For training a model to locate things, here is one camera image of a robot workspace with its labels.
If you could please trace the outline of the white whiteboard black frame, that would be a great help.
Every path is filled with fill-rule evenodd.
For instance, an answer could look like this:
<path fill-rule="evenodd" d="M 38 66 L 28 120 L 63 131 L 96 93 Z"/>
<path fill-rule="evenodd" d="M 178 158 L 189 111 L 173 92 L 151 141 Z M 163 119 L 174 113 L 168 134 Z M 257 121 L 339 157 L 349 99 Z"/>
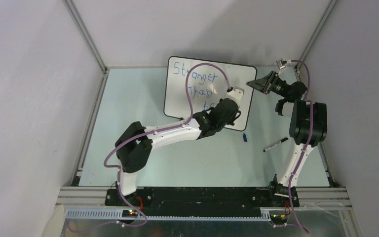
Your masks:
<path fill-rule="evenodd" d="M 244 89 L 239 107 L 241 115 L 233 126 L 227 128 L 244 131 L 253 94 L 253 89 L 246 83 L 254 80 L 256 75 L 257 69 L 253 66 L 171 56 L 167 67 L 164 114 L 185 119 L 191 109 L 196 113 L 216 106 L 227 94 L 229 86 L 237 86 Z"/>

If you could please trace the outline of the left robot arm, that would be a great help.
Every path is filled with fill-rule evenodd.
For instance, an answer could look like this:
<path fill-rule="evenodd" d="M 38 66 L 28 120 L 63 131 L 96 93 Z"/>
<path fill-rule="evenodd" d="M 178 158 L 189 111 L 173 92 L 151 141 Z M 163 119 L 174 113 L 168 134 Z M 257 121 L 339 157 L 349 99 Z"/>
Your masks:
<path fill-rule="evenodd" d="M 213 136 L 225 126 L 234 125 L 241 114 L 239 107 L 239 99 L 225 98 L 217 106 L 180 122 L 156 127 L 144 127 L 139 121 L 130 124 L 114 144 L 120 161 L 117 199 L 127 206 L 135 202 L 137 173 L 146 166 L 151 151 Z"/>

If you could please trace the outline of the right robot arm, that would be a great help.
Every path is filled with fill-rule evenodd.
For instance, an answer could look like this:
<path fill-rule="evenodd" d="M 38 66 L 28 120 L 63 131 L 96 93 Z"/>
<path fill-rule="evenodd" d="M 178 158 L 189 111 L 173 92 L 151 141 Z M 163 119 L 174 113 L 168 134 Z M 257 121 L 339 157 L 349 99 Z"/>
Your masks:
<path fill-rule="evenodd" d="M 273 206 L 281 206 L 295 193 L 298 176 L 304 163 L 314 148 L 327 135 L 327 106 L 302 98 L 307 91 L 303 82 L 288 84 L 275 71 L 263 78 L 247 82 L 247 85 L 263 94 L 274 92 L 282 98 L 275 111 L 289 117 L 290 149 L 279 173 L 269 184 L 267 200 Z"/>

